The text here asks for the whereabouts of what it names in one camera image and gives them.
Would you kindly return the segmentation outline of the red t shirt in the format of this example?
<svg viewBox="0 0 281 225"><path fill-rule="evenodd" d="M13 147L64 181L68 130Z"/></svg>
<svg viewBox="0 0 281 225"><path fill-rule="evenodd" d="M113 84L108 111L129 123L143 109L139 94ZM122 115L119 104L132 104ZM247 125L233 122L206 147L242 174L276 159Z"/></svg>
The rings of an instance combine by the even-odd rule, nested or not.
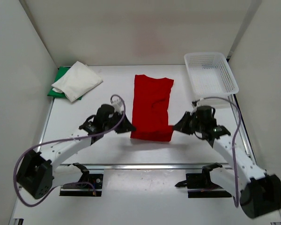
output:
<svg viewBox="0 0 281 225"><path fill-rule="evenodd" d="M132 139L170 142L173 128L169 125L168 107L174 80L155 79L146 75L134 77Z"/></svg>

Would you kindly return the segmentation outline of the white t shirt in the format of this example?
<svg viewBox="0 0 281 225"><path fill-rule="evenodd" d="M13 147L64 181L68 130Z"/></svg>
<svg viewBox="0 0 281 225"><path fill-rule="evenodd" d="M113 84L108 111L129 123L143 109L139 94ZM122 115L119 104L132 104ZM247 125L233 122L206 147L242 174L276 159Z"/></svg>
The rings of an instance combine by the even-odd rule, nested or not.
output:
<svg viewBox="0 0 281 225"><path fill-rule="evenodd" d="M64 93L72 103L102 82L103 79L92 69L77 61L52 87L55 92Z"/></svg>

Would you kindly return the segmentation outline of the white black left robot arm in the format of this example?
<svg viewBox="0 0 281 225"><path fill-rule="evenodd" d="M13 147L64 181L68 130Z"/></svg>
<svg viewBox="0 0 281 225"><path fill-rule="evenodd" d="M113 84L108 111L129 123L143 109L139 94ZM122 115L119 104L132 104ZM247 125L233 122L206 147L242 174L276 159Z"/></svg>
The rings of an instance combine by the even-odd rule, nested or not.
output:
<svg viewBox="0 0 281 225"><path fill-rule="evenodd" d="M58 186L76 185L79 188L94 185L89 182L89 170L80 163L63 165L103 136L115 131L117 134L134 132L136 127L128 120L125 111L117 111L110 105L100 107L89 116L69 138L46 142L48 149L36 152L34 147L25 151L16 162L13 174L15 188L21 186L34 199L43 200Z"/></svg>

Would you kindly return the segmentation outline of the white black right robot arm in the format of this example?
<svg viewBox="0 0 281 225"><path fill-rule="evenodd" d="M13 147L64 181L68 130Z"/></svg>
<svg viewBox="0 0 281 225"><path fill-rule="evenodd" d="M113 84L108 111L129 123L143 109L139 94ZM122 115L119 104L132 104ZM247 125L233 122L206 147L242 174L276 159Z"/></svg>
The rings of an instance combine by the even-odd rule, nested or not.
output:
<svg viewBox="0 0 281 225"><path fill-rule="evenodd" d="M281 209L281 180L255 165L245 152L237 150L231 133L217 124L213 109L185 112L173 130L187 135L200 133L200 139L207 141L233 168L229 171L219 163L204 166L200 181L205 187L223 188L238 201L249 218Z"/></svg>

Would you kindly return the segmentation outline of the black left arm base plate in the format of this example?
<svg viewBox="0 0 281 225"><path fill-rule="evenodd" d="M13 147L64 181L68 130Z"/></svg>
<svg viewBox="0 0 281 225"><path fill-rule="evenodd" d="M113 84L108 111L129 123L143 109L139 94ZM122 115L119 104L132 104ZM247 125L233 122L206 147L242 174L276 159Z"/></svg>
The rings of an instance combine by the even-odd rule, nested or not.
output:
<svg viewBox="0 0 281 225"><path fill-rule="evenodd" d="M104 175L91 173L88 175L89 184L66 184L60 187L60 196L101 197Z"/></svg>

